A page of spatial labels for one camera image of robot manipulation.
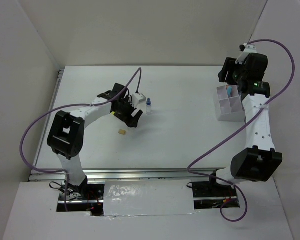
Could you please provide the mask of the light blue highlighter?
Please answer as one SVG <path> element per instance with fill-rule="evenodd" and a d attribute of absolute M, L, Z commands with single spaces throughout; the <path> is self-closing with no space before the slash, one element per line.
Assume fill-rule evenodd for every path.
<path fill-rule="evenodd" d="M 228 98 L 232 97 L 232 89 L 233 89 L 232 86 L 230 86 L 230 85 L 226 86 L 226 93 L 227 93 Z"/>

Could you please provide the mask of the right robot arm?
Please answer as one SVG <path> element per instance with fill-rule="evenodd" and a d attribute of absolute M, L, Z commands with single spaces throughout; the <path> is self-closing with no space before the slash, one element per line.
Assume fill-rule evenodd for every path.
<path fill-rule="evenodd" d="M 271 88 L 263 78 L 268 67 L 268 57 L 249 53 L 239 62 L 225 59 L 218 74 L 219 82 L 236 86 L 240 103 L 245 111 L 246 143 L 244 149 L 232 158 L 229 167 L 214 172 L 208 190 L 220 196 L 226 186 L 241 182 L 267 182 L 283 161 L 282 153 L 276 151 L 270 129 L 269 106 Z"/>

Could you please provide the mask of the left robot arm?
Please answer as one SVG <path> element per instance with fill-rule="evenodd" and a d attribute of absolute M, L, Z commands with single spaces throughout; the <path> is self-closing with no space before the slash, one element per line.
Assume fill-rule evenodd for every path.
<path fill-rule="evenodd" d="M 114 113 L 129 128 L 136 128 L 142 110 L 137 106 L 147 98 L 136 92 L 130 94 L 123 85 L 116 83 L 112 90 L 99 94 L 88 106 L 71 112 L 58 111 L 50 129 L 47 145 L 57 155 L 66 170 L 65 183 L 71 194 L 78 200 L 89 193 L 88 177 L 83 171 L 80 152 L 84 145 L 85 129 L 98 119 Z"/>

